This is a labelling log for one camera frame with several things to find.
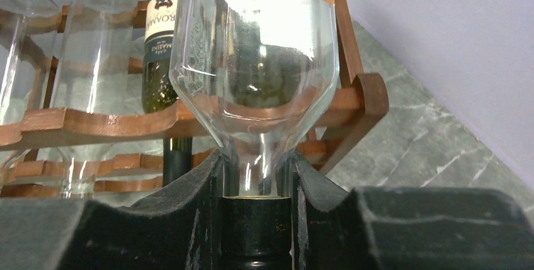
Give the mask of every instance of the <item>clear glass bottle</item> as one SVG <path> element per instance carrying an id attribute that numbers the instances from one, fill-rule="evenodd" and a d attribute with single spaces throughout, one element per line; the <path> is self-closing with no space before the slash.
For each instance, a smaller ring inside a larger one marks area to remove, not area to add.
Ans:
<path id="1" fill-rule="evenodd" d="M 43 107 L 60 21 L 52 0 L 0 0 L 0 125 Z M 0 188 L 28 151 L 0 151 Z"/>
<path id="2" fill-rule="evenodd" d="M 117 114 L 123 109 L 132 42 L 133 0 L 71 0 L 50 107 Z M 90 198 L 112 143 L 59 147 L 63 198 Z"/>
<path id="3" fill-rule="evenodd" d="M 171 83 L 228 158 L 224 196 L 286 198 L 339 75 L 333 0 L 179 0 Z"/>

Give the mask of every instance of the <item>bottle label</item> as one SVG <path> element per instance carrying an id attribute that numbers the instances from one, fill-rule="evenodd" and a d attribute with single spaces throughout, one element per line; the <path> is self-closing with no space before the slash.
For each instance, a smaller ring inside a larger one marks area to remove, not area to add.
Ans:
<path id="1" fill-rule="evenodd" d="M 171 58 L 178 0 L 149 0 L 144 63 Z"/>

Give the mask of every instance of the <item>gray tile floor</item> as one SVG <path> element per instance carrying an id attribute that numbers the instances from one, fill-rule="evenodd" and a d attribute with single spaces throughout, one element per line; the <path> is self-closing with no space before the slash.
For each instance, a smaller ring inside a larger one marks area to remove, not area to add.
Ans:
<path id="1" fill-rule="evenodd" d="M 376 185 L 500 189 L 516 199 L 534 221 L 531 189 L 358 23 L 355 32 L 365 71 L 378 72 L 385 79 L 390 111 L 328 177 L 346 189 Z M 142 39 L 136 41 L 132 54 L 142 55 Z M 142 113 L 137 75 L 128 77 L 125 105 L 129 113 Z M 209 138 L 195 139 L 195 151 L 209 147 L 213 147 Z M 120 143 L 110 155 L 140 151 L 161 154 L 161 141 Z M 149 193 L 100 194 L 99 198 L 129 205 Z"/>

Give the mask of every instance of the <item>wall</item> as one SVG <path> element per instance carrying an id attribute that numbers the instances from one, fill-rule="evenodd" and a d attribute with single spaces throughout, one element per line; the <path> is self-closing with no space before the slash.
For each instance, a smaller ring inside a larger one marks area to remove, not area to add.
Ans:
<path id="1" fill-rule="evenodd" d="M 352 16 L 534 188 L 534 0 L 348 0 Z"/>

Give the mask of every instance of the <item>wine rack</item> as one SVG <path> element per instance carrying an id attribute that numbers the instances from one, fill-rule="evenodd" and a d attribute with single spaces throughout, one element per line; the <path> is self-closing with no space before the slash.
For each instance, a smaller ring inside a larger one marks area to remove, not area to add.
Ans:
<path id="1" fill-rule="evenodd" d="M 387 90 L 382 77 L 363 71 L 358 44 L 346 0 L 336 1 L 340 81 L 329 109 L 316 127 L 326 127 L 317 139 L 311 129 L 298 149 L 321 173 L 329 172 L 389 110 Z M 144 28 L 146 1 L 135 10 L 134 28 Z M 69 7 L 62 9 L 59 32 L 63 32 Z M 92 143 L 131 142 L 158 138 L 185 138 L 207 135 L 181 101 L 165 110 L 147 115 L 99 115 L 68 108 L 47 108 L 54 85 L 57 59 L 53 59 L 45 98 L 45 108 L 27 111 L 19 123 L 0 125 L 0 150 L 32 149 L 7 173 L 3 197 L 57 196 L 59 187 L 46 186 L 62 177 L 62 164 L 36 160 L 38 149 Z M 142 72 L 142 59 L 130 59 L 129 74 Z M 202 162 L 212 151 L 194 155 L 193 165 Z M 148 191 L 161 187 L 162 157 L 123 154 L 98 164 L 97 192 Z M 122 181 L 112 177 L 143 176 L 147 179 Z"/>

